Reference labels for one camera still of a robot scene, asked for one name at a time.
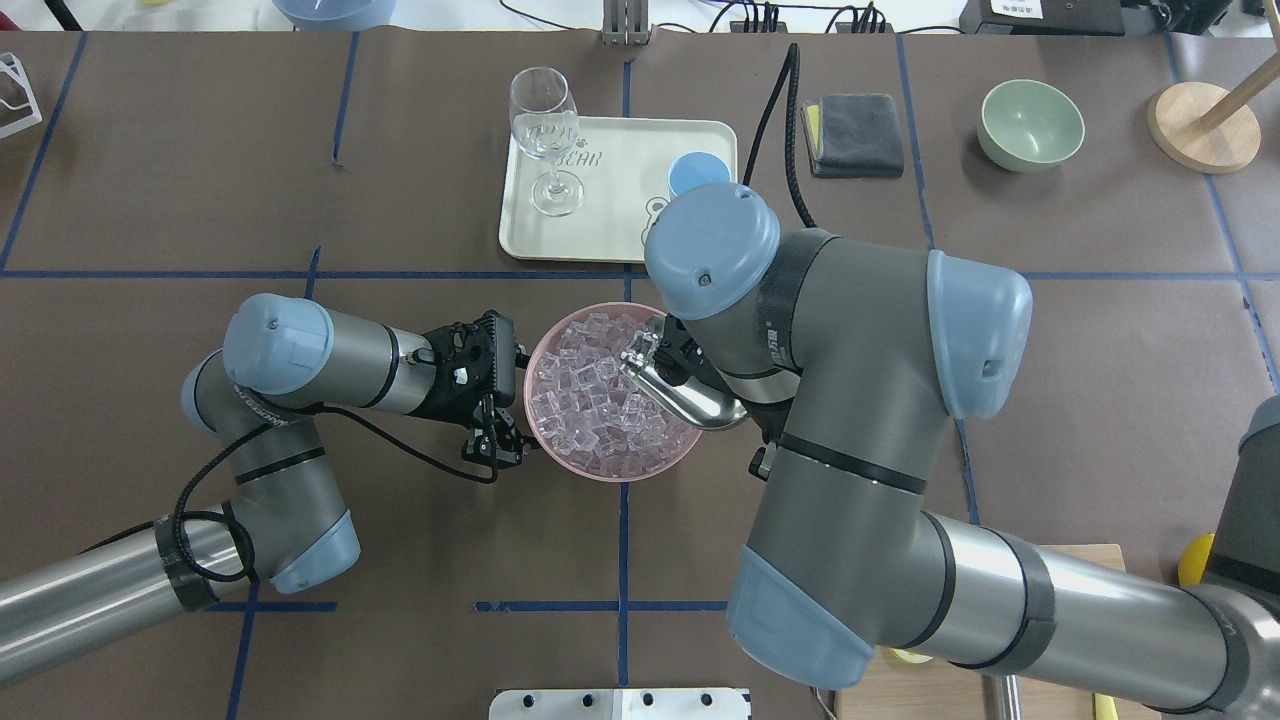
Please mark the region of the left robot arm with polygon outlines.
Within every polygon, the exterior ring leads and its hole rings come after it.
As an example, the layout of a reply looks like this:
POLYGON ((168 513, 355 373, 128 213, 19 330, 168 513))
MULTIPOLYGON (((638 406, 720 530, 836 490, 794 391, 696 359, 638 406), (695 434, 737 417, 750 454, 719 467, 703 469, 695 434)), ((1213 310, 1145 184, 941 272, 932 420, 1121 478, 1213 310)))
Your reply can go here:
POLYGON ((425 333, 257 293, 186 378, 189 421, 220 450, 169 512, 3 583, 3 684, 23 682, 230 592, 314 588, 361 555, 315 419, 344 416, 430 468, 490 484, 534 441, 509 407, 530 364, 485 311, 425 333))

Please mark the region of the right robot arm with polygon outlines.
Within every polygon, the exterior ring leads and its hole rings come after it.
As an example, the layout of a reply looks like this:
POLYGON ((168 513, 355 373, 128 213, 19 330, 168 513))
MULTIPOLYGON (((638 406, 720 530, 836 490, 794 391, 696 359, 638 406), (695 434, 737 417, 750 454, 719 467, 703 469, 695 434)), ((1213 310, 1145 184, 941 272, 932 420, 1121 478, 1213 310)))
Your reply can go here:
POLYGON ((1189 719, 1277 716, 1277 400, 1263 401, 1202 583, 1176 588, 940 518, 945 429, 1006 402, 1033 297, 1012 270, 783 232, 736 183, 677 196, 645 265, 767 429, 731 635, 804 685, 856 685, 879 646, 1189 719))

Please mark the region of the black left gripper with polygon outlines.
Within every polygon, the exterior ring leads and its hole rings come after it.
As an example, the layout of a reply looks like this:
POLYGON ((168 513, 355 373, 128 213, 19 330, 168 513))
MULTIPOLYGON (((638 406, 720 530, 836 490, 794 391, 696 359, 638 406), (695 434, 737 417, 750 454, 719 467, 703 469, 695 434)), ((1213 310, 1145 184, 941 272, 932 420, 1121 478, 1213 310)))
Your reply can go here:
POLYGON ((470 323, 453 323, 428 332, 425 345, 403 355, 408 378, 426 380, 410 392, 408 416, 467 427, 463 460, 511 469, 536 450, 536 439, 521 432, 506 410, 515 402, 518 368, 529 359, 517 341, 513 322, 500 313, 484 313, 470 323))

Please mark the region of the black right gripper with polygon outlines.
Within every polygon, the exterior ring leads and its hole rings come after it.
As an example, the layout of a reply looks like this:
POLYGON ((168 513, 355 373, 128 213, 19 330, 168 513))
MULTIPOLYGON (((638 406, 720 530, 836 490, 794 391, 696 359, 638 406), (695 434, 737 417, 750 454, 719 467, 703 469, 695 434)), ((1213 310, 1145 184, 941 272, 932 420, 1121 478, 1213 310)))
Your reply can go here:
POLYGON ((684 393, 691 398, 739 401, 682 320, 671 315, 655 316, 655 331, 659 336, 655 372, 666 397, 675 400, 677 393, 684 393))

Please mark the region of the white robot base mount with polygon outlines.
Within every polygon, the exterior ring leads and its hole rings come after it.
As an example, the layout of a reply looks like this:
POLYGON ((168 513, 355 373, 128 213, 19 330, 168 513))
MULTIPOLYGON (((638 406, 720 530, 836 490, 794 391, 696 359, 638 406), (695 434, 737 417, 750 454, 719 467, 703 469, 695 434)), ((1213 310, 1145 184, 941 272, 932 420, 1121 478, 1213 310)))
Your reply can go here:
POLYGON ((751 719, 745 689, 730 687, 509 689, 489 719, 751 719))

